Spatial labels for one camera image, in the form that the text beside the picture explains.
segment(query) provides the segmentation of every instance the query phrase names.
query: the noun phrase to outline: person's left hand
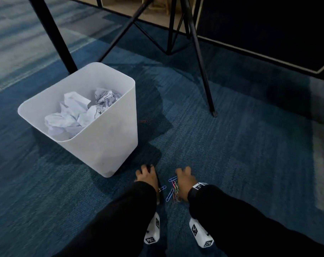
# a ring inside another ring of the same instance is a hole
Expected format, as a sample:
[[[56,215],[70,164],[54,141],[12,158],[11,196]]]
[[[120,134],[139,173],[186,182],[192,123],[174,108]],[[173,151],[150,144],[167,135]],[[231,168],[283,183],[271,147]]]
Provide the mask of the person's left hand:
[[[159,184],[157,181],[157,175],[155,171],[155,167],[153,165],[150,166],[150,173],[148,171],[148,168],[146,165],[141,166],[142,172],[140,170],[136,170],[136,181],[143,181],[151,185],[155,190],[157,194],[157,200],[159,199]]]

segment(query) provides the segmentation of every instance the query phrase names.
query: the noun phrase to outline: finger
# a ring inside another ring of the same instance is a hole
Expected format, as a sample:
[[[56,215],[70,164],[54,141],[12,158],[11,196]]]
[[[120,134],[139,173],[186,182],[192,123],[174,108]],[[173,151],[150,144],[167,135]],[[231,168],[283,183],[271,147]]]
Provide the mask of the finger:
[[[185,173],[190,176],[190,166],[185,168]]]
[[[154,165],[150,166],[150,174],[153,174],[154,176],[156,176],[156,170],[155,170]]]
[[[177,178],[179,178],[180,175],[182,175],[182,168],[177,168],[175,171]]]
[[[141,169],[142,169],[142,174],[143,174],[143,175],[148,175],[148,174],[149,174],[149,171],[148,171],[146,165],[142,165],[142,166],[141,166]]]
[[[136,170],[136,177],[138,178],[139,175],[141,175],[141,171],[140,170]]]

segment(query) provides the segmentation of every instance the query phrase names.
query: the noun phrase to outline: person's right hand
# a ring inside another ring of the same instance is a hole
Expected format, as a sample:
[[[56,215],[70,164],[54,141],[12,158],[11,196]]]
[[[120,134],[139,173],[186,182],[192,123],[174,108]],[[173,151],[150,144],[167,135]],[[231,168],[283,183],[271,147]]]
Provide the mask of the person's right hand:
[[[177,174],[177,184],[179,186],[178,196],[180,199],[188,202],[188,192],[198,182],[195,177],[190,174],[190,166],[187,166],[185,171],[182,171],[182,168],[178,168],[175,172]]]

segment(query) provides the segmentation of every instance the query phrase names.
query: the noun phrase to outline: black cabinet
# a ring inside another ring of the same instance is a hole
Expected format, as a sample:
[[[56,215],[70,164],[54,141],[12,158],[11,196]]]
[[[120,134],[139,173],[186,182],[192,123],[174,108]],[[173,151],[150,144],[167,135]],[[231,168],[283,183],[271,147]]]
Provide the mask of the black cabinet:
[[[203,0],[200,37],[319,74],[323,0]]]

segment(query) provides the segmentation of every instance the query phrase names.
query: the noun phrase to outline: hand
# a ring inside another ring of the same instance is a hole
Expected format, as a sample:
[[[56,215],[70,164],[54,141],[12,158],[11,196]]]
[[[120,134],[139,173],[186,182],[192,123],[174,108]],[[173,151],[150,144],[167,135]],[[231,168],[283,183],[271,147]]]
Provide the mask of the hand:
[[[149,173],[146,165],[142,165],[141,169],[142,169],[142,171],[136,170],[137,178],[136,178],[135,182],[143,181],[143,182],[151,185],[156,190],[157,199],[159,199],[160,190],[159,190],[159,184],[157,181],[155,167],[153,165],[150,166],[150,173]]]
[[[195,177],[190,174],[190,166],[187,166],[185,171],[182,171],[182,168],[178,168],[175,172],[177,174],[177,184],[179,186],[178,196],[188,202],[188,192],[198,182]]]

